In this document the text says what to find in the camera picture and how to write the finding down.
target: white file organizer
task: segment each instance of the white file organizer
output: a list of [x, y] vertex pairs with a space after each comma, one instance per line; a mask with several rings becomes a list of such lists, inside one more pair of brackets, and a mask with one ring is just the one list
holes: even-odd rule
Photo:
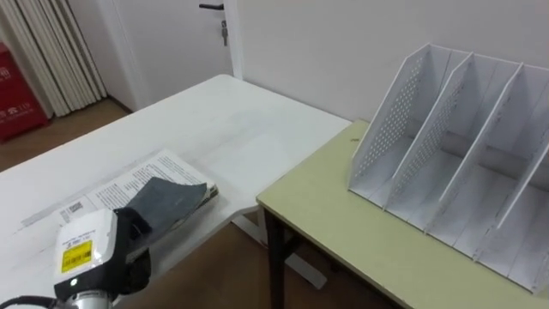
[[[466, 56], [463, 51], [425, 45], [406, 58], [363, 137], [362, 146], [353, 156], [351, 190], [386, 205], [391, 176], [425, 122], [449, 73]], [[373, 196], [379, 191], [385, 194]]]
[[469, 54], [424, 121], [383, 126], [410, 58], [354, 154], [349, 190], [532, 292], [546, 288], [549, 70]]

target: light green desk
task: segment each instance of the light green desk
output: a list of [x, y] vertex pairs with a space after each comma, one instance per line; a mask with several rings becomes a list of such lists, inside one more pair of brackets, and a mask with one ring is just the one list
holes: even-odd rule
[[355, 122], [257, 197], [276, 218], [382, 293], [415, 309], [547, 309], [458, 251], [347, 190]]

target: floor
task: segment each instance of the floor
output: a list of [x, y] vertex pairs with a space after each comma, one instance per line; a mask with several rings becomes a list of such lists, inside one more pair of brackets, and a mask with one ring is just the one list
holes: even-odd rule
[[[68, 117], [55, 119], [47, 127], [0, 145], [0, 171], [126, 114], [116, 103], [105, 100]], [[288, 309], [392, 308], [344, 271], [333, 271], [328, 261], [311, 248], [300, 248], [299, 255], [329, 280], [323, 289], [316, 290], [287, 268]], [[124, 303], [123, 308], [268, 308], [267, 264], [267, 251], [230, 224], [161, 279]]]

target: red box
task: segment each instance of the red box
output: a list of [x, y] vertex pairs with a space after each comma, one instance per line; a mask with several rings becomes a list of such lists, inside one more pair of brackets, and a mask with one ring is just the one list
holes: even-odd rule
[[47, 123], [42, 107], [0, 42], [0, 142]]

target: perforated panel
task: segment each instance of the perforated panel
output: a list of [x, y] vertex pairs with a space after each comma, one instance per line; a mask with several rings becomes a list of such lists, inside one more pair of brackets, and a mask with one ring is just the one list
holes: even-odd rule
[[374, 138], [373, 144], [365, 154], [360, 163], [359, 170], [355, 177], [362, 176], [367, 167], [387, 151], [404, 136], [413, 101], [417, 97], [419, 85], [421, 84], [421, 70], [424, 57], [418, 58], [410, 70], [410, 76], [406, 83], [399, 90], [389, 110], [389, 114], [383, 121], [382, 127]]
[[402, 193], [402, 190], [406, 184], [440, 148], [444, 135], [446, 134], [446, 130], [449, 127], [449, 120], [452, 112], [457, 106], [460, 92], [463, 89], [462, 84], [463, 78], [460, 78], [449, 85], [449, 88], [452, 89], [450, 94], [442, 103], [442, 107], [438, 109], [437, 114], [434, 116], [436, 117], [434, 124], [431, 125], [426, 137], [421, 141], [418, 150], [415, 150], [413, 158], [405, 167], [405, 172], [396, 180], [395, 188], [389, 196], [390, 201], [393, 201], [394, 198]]

